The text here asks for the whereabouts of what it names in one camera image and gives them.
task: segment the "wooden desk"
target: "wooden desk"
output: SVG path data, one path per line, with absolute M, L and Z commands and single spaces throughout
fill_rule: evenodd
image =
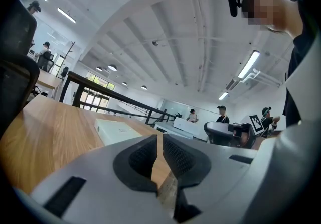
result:
M 96 118 L 126 122 L 143 136 L 158 135 L 152 180 L 160 187 L 170 172 L 161 132 L 138 120 L 79 109 L 41 95 L 17 115 L 0 140 L 0 163 L 12 186 L 30 193 L 55 170 L 102 147 L 94 128 Z
M 39 78 L 37 80 L 37 85 L 39 85 L 40 87 L 43 87 L 43 89 L 45 90 L 49 90 L 48 98 L 51 98 L 52 94 L 57 91 L 56 89 L 60 85 L 61 81 L 62 80 L 57 78 L 56 76 L 46 71 L 40 70 Z

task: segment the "white ceiling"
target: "white ceiling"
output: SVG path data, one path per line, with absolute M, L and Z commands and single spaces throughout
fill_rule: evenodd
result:
M 216 101 L 254 49 L 261 52 L 254 67 L 282 80 L 293 48 L 289 36 L 248 25 L 240 14 L 232 17 L 227 0 L 39 2 L 43 10 L 37 16 L 47 21 L 50 16 L 62 35 L 76 41 L 82 63 L 93 69 L 115 64 L 129 87 L 144 84 L 156 94 L 174 89 Z M 264 87 L 253 82 L 226 101 L 236 103 Z

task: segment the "wood grain surface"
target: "wood grain surface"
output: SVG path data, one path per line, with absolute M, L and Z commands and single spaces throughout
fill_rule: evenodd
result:
M 61 83 L 61 81 L 62 80 L 57 78 L 56 76 L 54 76 L 46 71 L 40 70 L 37 83 L 39 85 L 42 85 L 42 86 L 47 87 L 49 89 L 56 89 L 59 86 L 59 84 Z
M 152 180 L 160 187 L 170 172 L 161 132 L 138 120 L 79 109 L 41 95 L 17 115 L 0 140 L 0 163 L 12 186 L 30 193 L 55 170 L 102 147 L 94 128 L 96 119 L 126 122 L 143 136 L 157 134 Z

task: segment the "black cap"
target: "black cap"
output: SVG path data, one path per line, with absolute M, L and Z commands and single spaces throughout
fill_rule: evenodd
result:
M 269 107 L 269 108 L 267 108 L 267 107 L 263 108 L 263 110 L 262 110 L 262 115 L 264 115 L 264 113 L 265 113 L 267 110 L 271 110 L 271 109 L 272 109 L 271 107 Z
M 41 12 L 41 8 L 40 8 L 40 6 L 39 6 L 39 2 L 38 2 L 38 1 L 33 1 L 33 2 L 32 2 L 31 4 L 29 4 L 29 5 L 35 7 L 37 11 Z

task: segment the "black slot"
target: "black slot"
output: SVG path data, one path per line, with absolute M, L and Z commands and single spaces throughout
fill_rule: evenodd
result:
M 86 180 L 71 177 L 44 205 L 44 208 L 57 217 L 61 217 L 76 197 Z
M 241 155 L 231 155 L 229 157 L 229 159 L 234 160 L 234 161 L 238 161 L 238 162 L 243 162 L 246 164 L 251 164 L 253 161 L 252 158 L 248 158 L 248 157 L 241 156 Z

